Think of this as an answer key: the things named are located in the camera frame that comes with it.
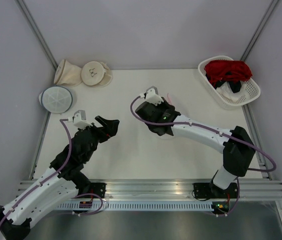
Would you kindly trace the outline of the pink-trimmed mesh laundry bag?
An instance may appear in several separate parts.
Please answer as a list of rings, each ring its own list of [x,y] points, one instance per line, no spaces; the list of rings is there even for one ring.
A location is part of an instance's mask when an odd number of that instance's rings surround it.
[[[167,94],[164,97],[164,102],[155,107],[154,116],[152,121],[158,124],[172,123],[181,113],[176,110],[173,105],[175,102],[175,96],[173,94]],[[158,135],[160,139],[170,140],[174,137],[172,132],[173,125],[154,125],[152,131]]]

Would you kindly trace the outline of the red bra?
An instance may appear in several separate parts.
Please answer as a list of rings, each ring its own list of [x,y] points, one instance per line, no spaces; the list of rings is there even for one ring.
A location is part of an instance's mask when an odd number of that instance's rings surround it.
[[[219,82],[246,82],[253,76],[249,66],[239,60],[212,60],[203,69],[213,87]]]

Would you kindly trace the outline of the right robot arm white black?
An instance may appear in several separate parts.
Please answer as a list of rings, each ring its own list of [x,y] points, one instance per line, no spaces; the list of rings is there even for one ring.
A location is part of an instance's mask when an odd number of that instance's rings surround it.
[[[256,151],[243,127],[225,129],[204,125],[176,111],[166,100],[158,105],[145,101],[134,112],[158,136],[187,138],[222,154],[222,166],[209,183],[212,196],[222,197],[234,180],[246,175]]]

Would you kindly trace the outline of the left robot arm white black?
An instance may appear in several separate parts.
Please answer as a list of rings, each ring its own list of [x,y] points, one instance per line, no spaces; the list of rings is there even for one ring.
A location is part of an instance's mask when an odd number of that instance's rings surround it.
[[[78,111],[73,117],[60,119],[60,123],[72,123],[77,127],[74,136],[65,129],[68,145],[55,157],[28,189],[10,203],[0,205],[0,234],[7,240],[23,240],[31,229],[64,201],[77,198],[98,199],[104,202],[104,194],[91,187],[91,181],[81,172],[98,145],[114,137],[119,128],[118,119],[108,120],[96,116],[100,126],[86,121]]]

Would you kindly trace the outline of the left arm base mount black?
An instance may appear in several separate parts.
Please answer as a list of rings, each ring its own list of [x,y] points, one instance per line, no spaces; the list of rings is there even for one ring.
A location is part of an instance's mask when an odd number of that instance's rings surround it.
[[[106,194],[106,186],[105,182],[91,182],[89,187],[85,187],[83,190],[78,192],[79,198],[86,198],[86,199],[94,199],[96,198],[94,195],[84,195],[84,194],[96,194],[102,199],[105,197]]]

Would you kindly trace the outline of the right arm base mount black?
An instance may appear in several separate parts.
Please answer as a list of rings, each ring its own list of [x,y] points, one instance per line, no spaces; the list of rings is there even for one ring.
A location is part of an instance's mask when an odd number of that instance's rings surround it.
[[[228,188],[220,189],[208,182],[193,183],[194,198],[198,200],[236,199],[238,197],[238,184],[232,182]]]

